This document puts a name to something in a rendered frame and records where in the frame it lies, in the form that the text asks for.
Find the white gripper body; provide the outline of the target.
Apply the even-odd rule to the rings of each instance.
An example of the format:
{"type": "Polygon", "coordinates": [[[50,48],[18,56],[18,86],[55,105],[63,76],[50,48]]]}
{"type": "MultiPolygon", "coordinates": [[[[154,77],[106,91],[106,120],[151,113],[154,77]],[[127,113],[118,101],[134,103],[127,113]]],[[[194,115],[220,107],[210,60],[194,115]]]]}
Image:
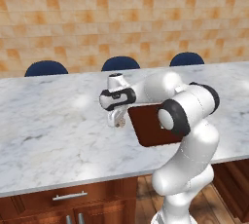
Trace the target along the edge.
{"type": "Polygon", "coordinates": [[[125,125],[126,106],[118,107],[108,113],[108,125],[112,128],[122,128],[125,125]]]}

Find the brown rectangular tray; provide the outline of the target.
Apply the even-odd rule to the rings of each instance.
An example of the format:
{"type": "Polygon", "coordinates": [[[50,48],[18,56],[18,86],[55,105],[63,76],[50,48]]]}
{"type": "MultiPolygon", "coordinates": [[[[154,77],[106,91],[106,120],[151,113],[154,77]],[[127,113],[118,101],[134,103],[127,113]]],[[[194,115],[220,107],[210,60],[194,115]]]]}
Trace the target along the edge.
{"type": "Polygon", "coordinates": [[[180,134],[163,129],[158,119],[158,104],[129,107],[127,112],[139,143],[144,147],[180,142],[180,134]]]}

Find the navy blue stool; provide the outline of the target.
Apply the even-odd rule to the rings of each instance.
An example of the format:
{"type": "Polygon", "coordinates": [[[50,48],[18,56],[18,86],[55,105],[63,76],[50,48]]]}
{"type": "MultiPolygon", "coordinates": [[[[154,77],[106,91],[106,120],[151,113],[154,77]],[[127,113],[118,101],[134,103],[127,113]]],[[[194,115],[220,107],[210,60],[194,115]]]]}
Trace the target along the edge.
{"type": "Polygon", "coordinates": [[[114,56],[105,61],[102,71],[115,71],[126,69],[139,69],[138,62],[129,56],[114,56]]]}
{"type": "Polygon", "coordinates": [[[184,52],[176,55],[169,63],[170,66],[184,66],[204,64],[204,60],[197,53],[184,52]]]}
{"type": "Polygon", "coordinates": [[[27,68],[25,77],[60,75],[67,73],[67,69],[60,62],[54,60],[41,60],[31,64],[27,68]]]}

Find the brown wooden drawer front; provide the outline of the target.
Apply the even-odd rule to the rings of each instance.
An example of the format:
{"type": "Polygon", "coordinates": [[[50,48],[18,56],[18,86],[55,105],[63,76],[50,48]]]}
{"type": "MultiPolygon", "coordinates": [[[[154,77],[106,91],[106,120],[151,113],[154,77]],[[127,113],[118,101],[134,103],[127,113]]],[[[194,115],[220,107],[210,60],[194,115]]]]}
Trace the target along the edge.
{"type": "Polygon", "coordinates": [[[132,198],[136,196],[136,186],[137,178],[130,177],[13,196],[10,197],[10,200],[17,214],[21,214],[26,210],[44,210],[56,206],[70,206],[107,200],[132,198]],[[52,198],[56,195],[63,196],[81,193],[82,191],[87,192],[88,195],[76,199],[57,202],[52,200],[52,198]]]}

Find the brown wooden cupboard door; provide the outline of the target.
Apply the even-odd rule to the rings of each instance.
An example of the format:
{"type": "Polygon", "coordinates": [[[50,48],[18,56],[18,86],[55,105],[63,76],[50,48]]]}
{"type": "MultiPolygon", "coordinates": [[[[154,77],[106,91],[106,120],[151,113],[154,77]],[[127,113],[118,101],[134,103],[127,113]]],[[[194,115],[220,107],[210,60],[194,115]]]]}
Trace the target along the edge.
{"type": "Polygon", "coordinates": [[[70,215],[72,224],[76,224],[72,209],[51,211],[4,220],[4,224],[66,224],[66,216],[70,215]]]}
{"type": "Polygon", "coordinates": [[[74,209],[76,223],[82,213],[85,224],[135,224],[136,199],[118,200],[74,209]]]}

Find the brown wooden cabinet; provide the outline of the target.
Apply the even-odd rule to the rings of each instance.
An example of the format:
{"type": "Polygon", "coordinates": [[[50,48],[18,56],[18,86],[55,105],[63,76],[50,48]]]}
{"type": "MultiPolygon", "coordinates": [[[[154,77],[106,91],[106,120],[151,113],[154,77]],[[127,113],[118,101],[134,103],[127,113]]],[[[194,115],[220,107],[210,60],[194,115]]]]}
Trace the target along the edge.
{"type": "Polygon", "coordinates": [[[212,166],[213,184],[234,217],[249,222],[249,159],[212,166]]]}

